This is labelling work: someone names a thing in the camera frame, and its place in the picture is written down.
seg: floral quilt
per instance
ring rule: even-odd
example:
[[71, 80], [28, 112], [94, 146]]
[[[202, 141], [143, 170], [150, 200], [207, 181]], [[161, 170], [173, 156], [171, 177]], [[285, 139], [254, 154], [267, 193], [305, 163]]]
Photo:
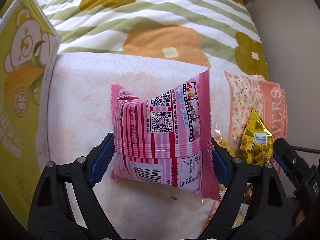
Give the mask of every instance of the floral quilt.
[[171, 59], [268, 79], [242, 0], [37, 1], [62, 36], [59, 52]]

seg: corn illustration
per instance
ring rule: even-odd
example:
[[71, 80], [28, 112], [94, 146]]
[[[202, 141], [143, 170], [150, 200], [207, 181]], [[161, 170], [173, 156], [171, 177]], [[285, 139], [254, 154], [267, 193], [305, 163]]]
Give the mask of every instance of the corn illustration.
[[33, 82], [35, 82], [44, 73], [44, 70], [45, 67], [24, 65], [10, 72], [4, 82], [4, 97], [10, 98], [14, 96], [20, 88], [28, 90]]

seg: metal screw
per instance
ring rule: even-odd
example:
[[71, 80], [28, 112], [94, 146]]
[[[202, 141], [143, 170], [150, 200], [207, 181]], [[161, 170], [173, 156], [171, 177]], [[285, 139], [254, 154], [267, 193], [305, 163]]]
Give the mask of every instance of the metal screw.
[[233, 162], [239, 164], [242, 162], [242, 160], [239, 157], [234, 157]]
[[269, 169], [271, 169], [271, 168], [273, 167], [273, 164], [270, 163], [270, 162], [266, 162], [266, 167], [269, 168]]
[[81, 156], [77, 159], [77, 162], [79, 163], [84, 163], [85, 162], [85, 157], [84, 156]]
[[48, 167], [48, 168], [51, 168], [52, 166], [54, 165], [54, 162], [47, 162], [47, 164], [46, 164], [46, 166]]

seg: film strip graphic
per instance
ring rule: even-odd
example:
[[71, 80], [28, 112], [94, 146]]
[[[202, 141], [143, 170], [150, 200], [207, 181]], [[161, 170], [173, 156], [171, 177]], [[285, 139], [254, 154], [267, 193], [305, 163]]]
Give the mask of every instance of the film strip graphic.
[[[187, 91], [188, 85], [190, 85], [193, 88], [192, 93], [194, 92], [194, 95], [195, 95], [194, 97], [189, 96], [190, 93]], [[188, 121], [189, 121], [189, 142], [192, 142], [193, 140], [195, 140], [196, 138], [199, 137], [199, 136], [197, 136], [196, 138], [194, 138], [194, 127], [193, 127], [192, 120], [198, 119], [198, 121], [199, 121], [199, 135], [200, 135], [199, 102], [198, 102], [198, 95], [197, 95], [195, 82], [183, 84], [183, 97], [184, 97], [184, 103], [186, 105]], [[193, 107], [197, 107], [197, 112], [198, 112], [197, 117], [195, 117], [195, 118], [191, 117], [191, 112], [190, 112], [188, 102], [196, 102], [196, 106], [193, 105]]]

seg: yellow-green package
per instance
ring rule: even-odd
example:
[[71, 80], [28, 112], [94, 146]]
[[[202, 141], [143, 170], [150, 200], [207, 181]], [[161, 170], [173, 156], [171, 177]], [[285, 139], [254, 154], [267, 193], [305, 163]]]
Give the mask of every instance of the yellow-green package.
[[0, 192], [27, 226], [33, 193], [50, 160], [47, 105], [61, 37], [36, 0], [8, 0], [0, 17]]
[[265, 164], [272, 155], [273, 142], [272, 134], [253, 108], [240, 145], [245, 161], [249, 164]]

